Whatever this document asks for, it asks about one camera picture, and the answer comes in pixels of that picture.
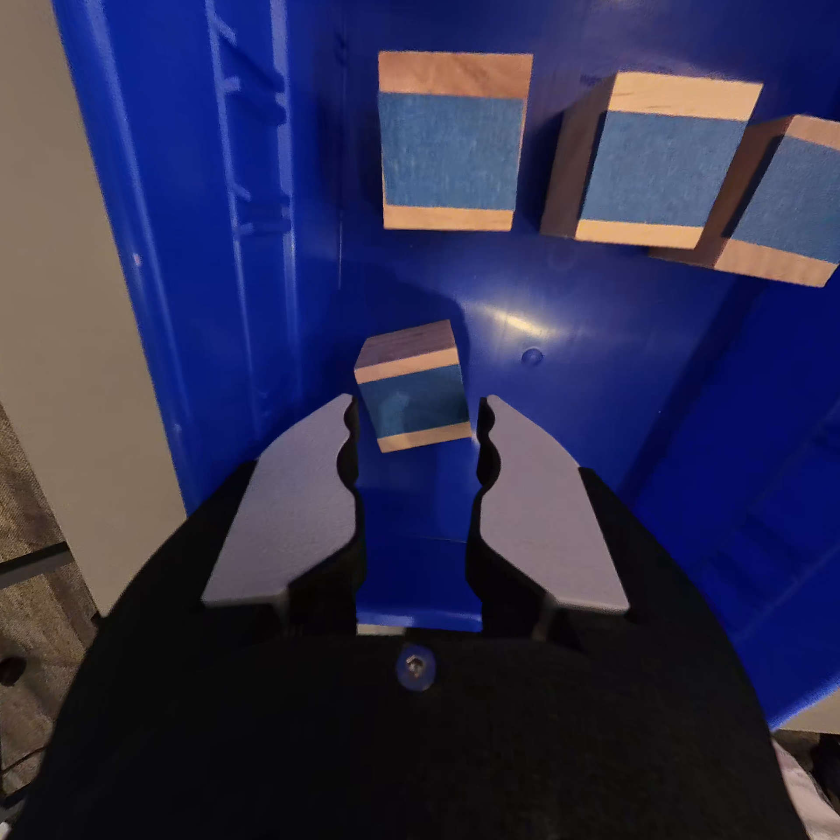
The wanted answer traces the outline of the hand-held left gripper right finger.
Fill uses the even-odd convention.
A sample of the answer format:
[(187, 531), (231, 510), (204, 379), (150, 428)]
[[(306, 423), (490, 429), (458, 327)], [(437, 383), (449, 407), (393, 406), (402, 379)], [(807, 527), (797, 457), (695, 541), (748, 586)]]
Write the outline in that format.
[(581, 468), (497, 395), (476, 428), (479, 490), (465, 577), (483, 635), (572, 635), (578, 613), (625, 618), (630, 604)]

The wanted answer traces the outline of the blue-taped wooden cube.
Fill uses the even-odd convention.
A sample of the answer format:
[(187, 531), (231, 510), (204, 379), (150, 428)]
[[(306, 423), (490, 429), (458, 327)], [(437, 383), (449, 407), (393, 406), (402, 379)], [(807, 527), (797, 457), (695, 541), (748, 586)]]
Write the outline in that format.
[(698, 245), (648, 254), (824, 287), (839, 262), (839, 123), (791, 115), (749, 126)]
[(353, 375), (382, 453), (471, 437), (449, 320), (371, 336), (362, 345)]
[(693, 249), (762, 89), (641, 70), (599, 81), (562, 113), (540, 234)]
[(532, 54), (378, 55), (383, 226), (508, 233)]

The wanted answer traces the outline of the blue plastic bin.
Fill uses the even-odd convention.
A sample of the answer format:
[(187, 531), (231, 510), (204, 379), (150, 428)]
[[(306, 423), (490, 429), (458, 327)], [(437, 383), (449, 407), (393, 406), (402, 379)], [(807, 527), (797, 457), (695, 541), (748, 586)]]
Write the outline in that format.
[[(617, 70), (838, 119), (838, 2), (54, 2), (186, 509), (451, 321), (498, 395), (689, 574), (778, 726), (838, 686), (838, 277), (539, 233), (562, 112)], [(508, 233), (385, 230), (379, 53), (533, 56)]]

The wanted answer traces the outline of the grey metal desk leg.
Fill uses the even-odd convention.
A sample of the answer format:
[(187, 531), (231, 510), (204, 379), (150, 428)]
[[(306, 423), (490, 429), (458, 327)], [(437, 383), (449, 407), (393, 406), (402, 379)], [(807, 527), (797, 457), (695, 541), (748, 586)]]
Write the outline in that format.
[(41, 574), (49, 574), (73, 563), (75, 559), (65, 542), (1, 562), (1, 589), (27, 581)]

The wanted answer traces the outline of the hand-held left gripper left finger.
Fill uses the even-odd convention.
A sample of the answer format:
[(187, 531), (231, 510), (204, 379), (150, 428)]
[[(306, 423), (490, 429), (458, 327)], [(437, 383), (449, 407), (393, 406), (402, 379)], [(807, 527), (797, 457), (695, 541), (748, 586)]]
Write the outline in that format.
[(257, 459), (202, 601), (269, 605), (288, 632), (355, 632), (366, 576), (357, 399), (341, 394)]

